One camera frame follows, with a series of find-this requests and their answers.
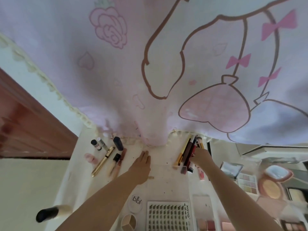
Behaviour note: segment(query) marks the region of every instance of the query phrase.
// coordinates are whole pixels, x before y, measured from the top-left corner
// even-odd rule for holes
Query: finger
[[[146,164],[151,165],[151,156],[148,155]]]
[[[149,151],[145,151],[142,158],[142,162],[147,163],[148,156],[149,156]]]
[[[144,151],[141,152],[140,156],[138,157],[138,161],[141,162],[144,156]]]

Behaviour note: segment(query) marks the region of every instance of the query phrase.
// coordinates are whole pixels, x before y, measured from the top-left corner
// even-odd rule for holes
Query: person's left hand
[[[145,183],[151,171],[151,156],[148,151],[142,151],[140,156],[135,160],[128,172],[132,174],[137,185]]]

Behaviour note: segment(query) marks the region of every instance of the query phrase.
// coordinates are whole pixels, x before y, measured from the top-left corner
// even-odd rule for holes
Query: eyeshadow palette
[[[304,222],[286,222],[281,220],[281,224],[285,231],[307,231]]]
[[[257,179],[255,176],[239,173],[237,176],[237,184],[241,187],[245,192],[252,194],[259,194]]]
[[[190,204],[187,202],[148,202],[147,231],[190,231],[190,219]]]

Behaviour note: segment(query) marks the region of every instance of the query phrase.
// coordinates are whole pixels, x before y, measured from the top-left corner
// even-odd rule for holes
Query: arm
[[[274,219],[215,165],[209,152],[196,148],[191,162],[206,173],[237,231],[282,231]]]
[[[151,157],[142,152],[129,170],[85,201],[56,231],[108,231],[134,188],[146,182]]]

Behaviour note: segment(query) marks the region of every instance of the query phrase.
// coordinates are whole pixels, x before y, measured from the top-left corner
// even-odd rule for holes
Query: eyelash tray
[[[190,204],[187,202],[149,201],[147,231],[191,230]]]

